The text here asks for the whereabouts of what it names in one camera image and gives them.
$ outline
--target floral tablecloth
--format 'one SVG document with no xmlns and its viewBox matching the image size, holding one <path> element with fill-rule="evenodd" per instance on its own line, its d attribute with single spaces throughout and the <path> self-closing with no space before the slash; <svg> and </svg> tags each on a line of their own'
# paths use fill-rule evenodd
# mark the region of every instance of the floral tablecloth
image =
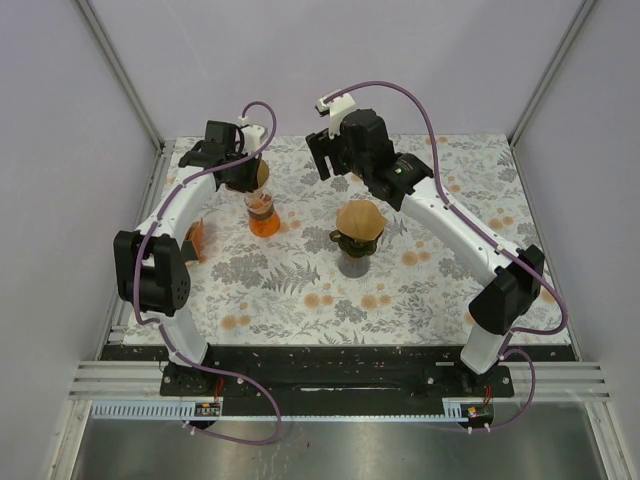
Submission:
<svg viewBox="0 0 640 480">
<path fill-rule="evenodd" d="M 169 168 L 198 140 L 179 138 Z M 423 135 L 393 138 L 397 150 L 431 164 Z M 446 186 L 492 229 L 516 243 L 539 244 L 513 158 L 503 135 L 437 139 Z M 225 188 L 203 207 L 205 260 L 189 265 L 188 306 L 212 344 L 463 344 L 473 319 L 467 305 L 480 291 L 465 265 L 428 229 L 373 199 L 354 175 L 321 182 L 303 137 L 278 137 L 264 154 L 268 187 L 282 219 L 269 239 L 253 236 L 241 194 Z M 355 198 L 371 199 L 389 223 L 371 270 L 360 279 L 339 272 L 329 240 L 336 211 Z M 551 328 L 559 310 L 543 291 L 518 324 Z M 155 327 L 133 318 L 129 345 L 161 344 Z M 517 335 L 514 343 L 569 343 Z"/>
</svg>

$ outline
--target orange object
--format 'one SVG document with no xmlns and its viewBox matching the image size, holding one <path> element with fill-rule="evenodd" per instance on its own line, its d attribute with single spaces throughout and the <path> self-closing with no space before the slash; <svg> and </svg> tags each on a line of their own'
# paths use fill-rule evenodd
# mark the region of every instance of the orange object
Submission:
<svg viewBox="0 0 640 480">
<path fill-rule="evenodd" d="M 257 237 L 267 238 L 280 230 L 280 216 L 273 206 L 273 197 L 266 188 L 247 194 L 249 229 Z"/>
<path fill-rule="evenodd" d="M 193 246 L 193 251 L 198 257 L 198 261 L 202 261 L 202 252 L 204 251 L 204 223 L 202 219 L 199 222 L 194 222 L 187 230 L 187 234 L 185 235 L 185 241 L 191 243 Z"/>
</svg>

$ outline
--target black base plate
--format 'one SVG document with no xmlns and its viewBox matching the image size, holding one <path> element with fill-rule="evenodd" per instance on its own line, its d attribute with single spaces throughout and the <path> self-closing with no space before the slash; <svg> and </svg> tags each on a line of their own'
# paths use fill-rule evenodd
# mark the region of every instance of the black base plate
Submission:
<svg viewBox="0 0 640 480">
<path fill-rule="evenodd" d="M 216 345 L 215 350 L 218 355 L 226 356 L 229 350 L 248 350 L 250 352 L 265 352 L 267 350 L 284 351 L 290 347 L 284 346 L 237 346 L 237 345 Z M 340 347 L 324 347 L 324 346 L 312 346 L 311 349 L 316 348 L 340 348 Z M 345 345 L 342 348 L 355 348 L 351 345 Z M 409 348 L 420 349 L 422 358 L 438 362 L 438 361 L 453 361 L 460 358 L 460 352 L 462 351 L 461 345 L 453 346 L 424 346 L 424 347 L 403 347 L 405 350 Z M 518 348 L 524 350 L 527 355 L 531 357 L 534 362 L 575 362 L 577 357 L 573 351 L 571 345 L 519 345 Z M 167 347 L 163 345 L 104 345 L 100 360 L 110 362 L 166 362 L 169 359 L 167 353 Z M 524 362 L 523 358 L 516 355 L 509 358 L 510 362 Z"/>
<path fill-rule="evenodd" d="M 444 413 L 443 397 L 482 398 L 488 385 L 496 398 L 513 396 L 507 367 L 475 376 L 459 364 L 442 364 L 429 348 L 209 347 L 203 364 L 252 377 L 270 390 L 287 416 L 436 415 Z M 213 396 L 217 380 L 170 363 L 160 394 Z M 254 388 L 235 378 L 224 380 L 223 416 L 273 415 Z"/>
</svg>

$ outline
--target metal floor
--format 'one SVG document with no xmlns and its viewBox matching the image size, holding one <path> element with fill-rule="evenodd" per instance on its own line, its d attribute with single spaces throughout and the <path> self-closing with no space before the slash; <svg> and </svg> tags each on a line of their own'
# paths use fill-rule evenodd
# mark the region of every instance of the metal floor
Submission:
<svg viewBox="0 0 640 480">
<path fill-rule="evenodd" d="M 516 412 L 498 405 L 498 421 Z M 220 423 L 245 438 L 266 423 Z M 605 479 L 584 409 L 534 404 L 500 432 L 467 436 L 416 423 L 292 423 L 284 439 L 248 447 L 191 436 L 177 422 L 90 420 L 74 479 Z"/>
</svg>

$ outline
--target orange liquid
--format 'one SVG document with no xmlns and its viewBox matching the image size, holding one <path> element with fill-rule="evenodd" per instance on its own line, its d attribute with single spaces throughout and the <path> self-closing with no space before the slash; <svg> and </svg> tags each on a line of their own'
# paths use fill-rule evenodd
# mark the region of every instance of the orange liquid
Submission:
<svg viewBox="0 0 640 480">
<path fill-rule="evenodd" d="M 257 237 L 270 237 L 280 230 L 280 216 L 278 212 L 274 210 L 273 215 L 266 220 L 256 220 L 249 217 L 249 229 Z"/>
</svg>

